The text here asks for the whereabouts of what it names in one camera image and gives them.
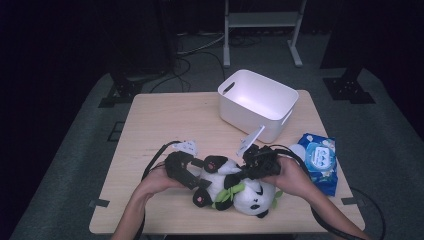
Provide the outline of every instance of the wet wipes pack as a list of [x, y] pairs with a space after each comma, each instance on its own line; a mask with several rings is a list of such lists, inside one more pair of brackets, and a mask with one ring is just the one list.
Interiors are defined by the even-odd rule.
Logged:
[[305, 133], [298, 144], [305, 148], [305, 165], [312, 182], [324, 194], [335, 196], [338, 178], [334, 138]]

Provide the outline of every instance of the white shelf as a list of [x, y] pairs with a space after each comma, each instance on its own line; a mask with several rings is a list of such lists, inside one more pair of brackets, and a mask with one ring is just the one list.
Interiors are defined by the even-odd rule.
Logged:
[[240, 27], [294, 27], [298, 12], [230, 13], [228, 26]]
[[303, 63], [296, 49], [297, 37], [302, 24], [303, 13], [307, 0], [300, 0], [298, 12], [250, 12], [230, 13], [229, 0], [225, 0], [225, 26], [223, 65], [230, 67], [230, 28], [243, 27], [294, 27], [292, 39], [287, 41], [290, 53], [296, 67], [302, 67]]

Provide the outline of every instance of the stuffed panda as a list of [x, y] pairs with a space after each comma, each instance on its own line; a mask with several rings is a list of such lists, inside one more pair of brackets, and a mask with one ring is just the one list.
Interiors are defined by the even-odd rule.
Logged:
[[241, 213], [263, 218], [273, 205], [275, 186], [260, 180], [245, 178], [241, 180], [244, 190], [234, 195], [233, 205]]
[[207, 188], [198, 188], [193, 194], [193, 203], [198, 207], [213, 206], [219, 211], [226, 210], [233, 205], [233, 199], [215, 202], [218, 194], [237, 185], [240, 179], [235, 174], [241, 169], [237, 163], [223, 156], [208, 156], [204, 160], [204, 166], [199, 178], [211, 182]]

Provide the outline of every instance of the dark background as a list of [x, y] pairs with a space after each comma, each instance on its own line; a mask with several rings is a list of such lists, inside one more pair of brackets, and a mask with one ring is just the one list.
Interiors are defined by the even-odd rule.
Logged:
[[[223, 30], [223, 1], [170, 1], [165, 17], [157, 11], [158, 2], [0, 2], [0, 239], [13, 231], [86, 96], [111, 66], [141, 75], [166, 72], [172, 67], [173, 40], [163, 36]], [[132, 4], [154, 11], [137, 15], [128, 10]], [[230, 7], [293, 10], [298, 1], [232, 0]], [[423, 10], [418, 0], [309, 0], [301, 29], [304, 34], [331, 32], [321, 67], [361, 62], [381, 79], [420, 136]], [[164, 25], [171, 29], [164, 31]], [[152, 48], [142, 48], [152, 41]]]

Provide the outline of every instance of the shelf leg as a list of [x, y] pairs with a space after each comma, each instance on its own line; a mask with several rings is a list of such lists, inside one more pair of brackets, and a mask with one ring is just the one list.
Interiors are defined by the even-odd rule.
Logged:
[[293, 37], [292, 37], [291, 40], [287, 41], [287, 43], [289, 45], [290, 53], [292, 54], [294, 64], [296, 65], [296, 67], [302, 67], [303, 66], [302, 60], [300, 59], [299, 53], [297, 52], [297, 49], [296, 49], [296, 42], [297, 42], [297, 37], [299, 36], [300, 26], [302, 25], [303, 14], [305, 12], [306, 2], [307, 2], [307, 0], [302, 0], [302, 3], [300, 5], [300, 9], [299, 9], [299, 13], [298, 13], [297, 19], [296, 19], [296, 26], [294, 27]]
[[224, 26], [224, 67], [230, 67], [230, 45], [228, 43], [229, 39], [229, 8], [228, 0], [225, 0], [225, 26]]

